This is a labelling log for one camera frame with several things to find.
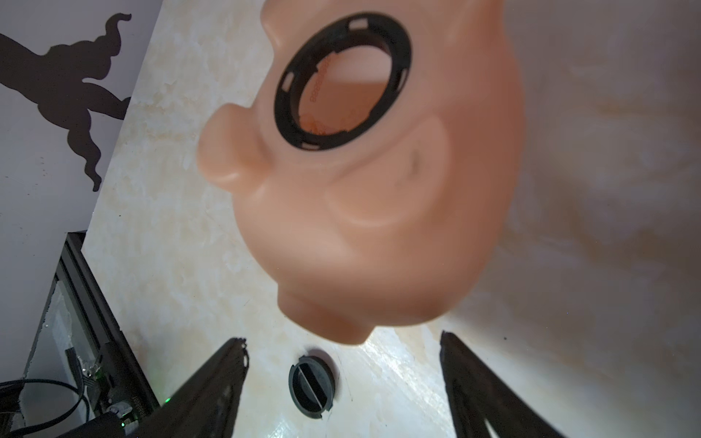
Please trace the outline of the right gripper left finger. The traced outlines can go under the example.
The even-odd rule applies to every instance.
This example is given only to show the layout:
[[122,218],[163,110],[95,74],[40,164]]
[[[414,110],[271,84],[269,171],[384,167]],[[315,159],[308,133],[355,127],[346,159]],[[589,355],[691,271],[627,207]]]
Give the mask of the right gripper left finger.
[[246,340],[230,339],[130,436],[231,437],[247,374]]

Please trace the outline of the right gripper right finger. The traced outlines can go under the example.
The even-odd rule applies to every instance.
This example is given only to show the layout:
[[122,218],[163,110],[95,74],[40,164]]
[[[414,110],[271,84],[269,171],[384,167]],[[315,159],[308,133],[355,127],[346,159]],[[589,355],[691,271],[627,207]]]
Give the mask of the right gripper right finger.
[[458,437],[556,437],[562,434],[524,403],[456,334],[444,331],[440,363]]

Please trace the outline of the black plug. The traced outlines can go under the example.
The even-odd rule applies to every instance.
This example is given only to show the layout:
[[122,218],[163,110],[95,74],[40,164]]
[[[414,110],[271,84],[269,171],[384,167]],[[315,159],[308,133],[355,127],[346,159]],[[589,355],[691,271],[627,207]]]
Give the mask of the black plug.
[[288,373],[288,389],[296,408],[306,417],[320,420],[332,409],[336,381],[332,369],[317,356],[302,356]]

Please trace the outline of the peach piggy bank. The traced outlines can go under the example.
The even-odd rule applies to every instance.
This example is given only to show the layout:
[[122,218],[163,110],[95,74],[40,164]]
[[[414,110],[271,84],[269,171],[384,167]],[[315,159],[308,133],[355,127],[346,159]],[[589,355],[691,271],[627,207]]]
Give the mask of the peach piggy bank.
[[524,111],[500,1],[266,1],[273,62],[206,122],[280,310],[342,344],[454,308],[498,241]]

